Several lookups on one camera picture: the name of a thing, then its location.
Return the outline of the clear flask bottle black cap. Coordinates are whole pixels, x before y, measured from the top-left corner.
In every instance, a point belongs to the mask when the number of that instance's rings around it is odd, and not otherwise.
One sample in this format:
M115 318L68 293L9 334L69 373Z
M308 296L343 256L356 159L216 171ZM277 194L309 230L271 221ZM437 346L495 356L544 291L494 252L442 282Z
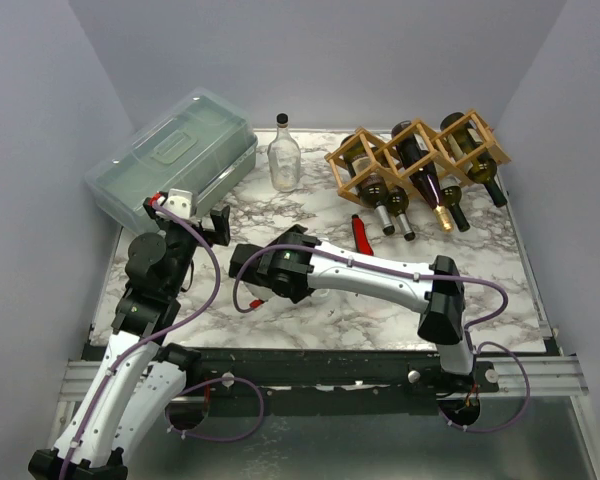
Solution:
M300 181L301 150L289 132L288 115L279 113L276 124L276 137L267 148L271 182L277 191L290 192Z

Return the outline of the clear glass bottle blue cap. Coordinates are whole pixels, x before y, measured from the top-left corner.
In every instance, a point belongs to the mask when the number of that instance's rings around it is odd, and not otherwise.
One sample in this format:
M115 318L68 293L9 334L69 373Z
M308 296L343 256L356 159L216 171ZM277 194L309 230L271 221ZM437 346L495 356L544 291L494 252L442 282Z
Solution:
M324 301L329 297L329 294L329 289L316 289L312 294L312 299L316 301Z

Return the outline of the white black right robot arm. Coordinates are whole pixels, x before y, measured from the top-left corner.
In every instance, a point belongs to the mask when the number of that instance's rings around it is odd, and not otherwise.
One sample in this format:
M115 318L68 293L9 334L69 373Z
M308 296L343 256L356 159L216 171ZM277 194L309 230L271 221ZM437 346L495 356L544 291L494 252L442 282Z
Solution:
M460 392L476 380L463 333L465 289L447 256L431 264L386 260L342 249L295 225L265 247L237 245L229 276L262 301L277 296L297 304L317 290L335 290L404 307L419 315L418 336L436 346L442 384Z

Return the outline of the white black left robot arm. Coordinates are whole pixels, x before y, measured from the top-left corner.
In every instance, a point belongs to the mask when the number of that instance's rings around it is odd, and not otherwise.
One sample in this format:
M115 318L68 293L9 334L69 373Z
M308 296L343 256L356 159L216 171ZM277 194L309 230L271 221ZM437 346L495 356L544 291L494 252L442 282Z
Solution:
M229 244L230 209L211 211L206 229L187 191L160 192L144 208L158 229L128 247L128 281L102 361L53 447L34 452L28 471L36 479L126 478L127 462L169 401L201 385L200 353L163 341L182 325L178 296L192 280L196 249Z

